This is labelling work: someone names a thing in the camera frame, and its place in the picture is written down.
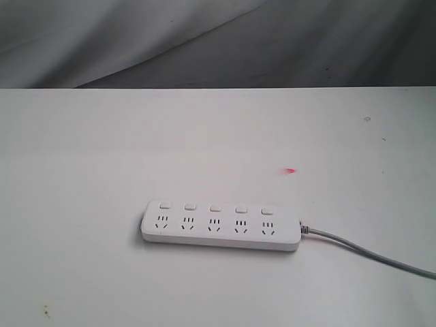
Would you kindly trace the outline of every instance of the white table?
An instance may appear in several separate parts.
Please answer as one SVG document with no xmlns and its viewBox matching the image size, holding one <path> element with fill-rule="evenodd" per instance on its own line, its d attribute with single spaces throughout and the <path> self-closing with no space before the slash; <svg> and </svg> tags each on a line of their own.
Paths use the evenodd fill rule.
<svg viewBox="0 0 436 327">
<path fill-rule="evenodd" d="M 435 168 L 436 88 L 2 90 L 0 325 L 435 326 L 435 281 L 322 240 L 138 231 L 152 198 L 278 203 L 435 271 Z"/>
</svg>

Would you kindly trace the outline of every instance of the cable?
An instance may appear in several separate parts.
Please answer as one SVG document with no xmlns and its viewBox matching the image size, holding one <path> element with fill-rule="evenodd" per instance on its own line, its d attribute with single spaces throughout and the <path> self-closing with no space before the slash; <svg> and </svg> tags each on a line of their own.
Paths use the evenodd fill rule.
<svg viewBox="0 0 436 327">
<path fill-rule="evenodd" d="M 371 252 L 367 249 L 364 249 L 363 247 L 360 247 L 359 245 L 354 244 L 353 242 L 350 242 L 349 240 L 345 240 L 344 238 L 341 238 L 339 236 L 336 236 L 336 235 L 333 235 L 333 234 L 330 234 L 327 232 L 323 232 L 321 230 L 314 230 L 314 229 L 309 228 L 309 227 L 304 226 L 304 225 L 301 225 L 301 234 L 315 234 L 315 235 L 323 236 L 326 238 L 330 238 L 330 239 L 335 240 L 339 243 L 347 245 L 349 248 L 353 249 L 354 251 L 356 251 L 360 255 L 363 255 L 363 256 L 370 258 L 372 260 L 381 262 L 383 264 L 387 264 L 389 266 L 392 266 L 392 267 L 395 267 L 398 269 L 405 270 L 405 271 L 412 273 L 412 274 L 420 275 L 420 276 L 430 278 L 430 279 L 436 279 L 436 272 L 433 273 L 431 271 L 419 269 L 419 268 L 410 266 L 408 264 L 404 264 L 402 262 L 398 262 L 396 260 L 384 257 L 380 254 L 376 254 L 376 253 Z"/>
</svg>

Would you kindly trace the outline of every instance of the power strip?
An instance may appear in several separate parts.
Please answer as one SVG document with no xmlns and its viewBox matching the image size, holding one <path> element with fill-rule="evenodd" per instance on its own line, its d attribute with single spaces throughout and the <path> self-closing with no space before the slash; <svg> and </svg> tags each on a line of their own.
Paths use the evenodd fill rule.
<svg viewBox="0 0 436 327">
<path fill-rule="evenodd" d="M 291 208 L 234 203 L 151 200 L 141 223 L 159 243 L 295 251 L 300 222 Z"/>
</svg>

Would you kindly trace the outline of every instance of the gray fabric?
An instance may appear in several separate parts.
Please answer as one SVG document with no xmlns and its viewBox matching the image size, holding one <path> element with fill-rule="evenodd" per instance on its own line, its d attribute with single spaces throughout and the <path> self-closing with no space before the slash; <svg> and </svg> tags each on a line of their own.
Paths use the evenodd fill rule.
<svg viewBox="0 0 436 327">
<path fill-rule="evenodd" d="M 436 85 L 435 14 L 433 0 L 3 1 L 0 87 Z"/>
</svg>

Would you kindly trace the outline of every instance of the red laser dot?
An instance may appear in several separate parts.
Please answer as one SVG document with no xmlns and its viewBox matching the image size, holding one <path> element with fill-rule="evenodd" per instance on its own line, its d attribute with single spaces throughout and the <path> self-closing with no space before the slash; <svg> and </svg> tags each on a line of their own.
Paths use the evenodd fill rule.
<svg viewBox="0 0 436 327">
<path fill-rule="evenodd" d="M 297 171 L 297 169 L 292 169 L 292 168 L 285 168 L 283 169 L 283 173 L 284 174 L 293 174 Z"/>
</svg>

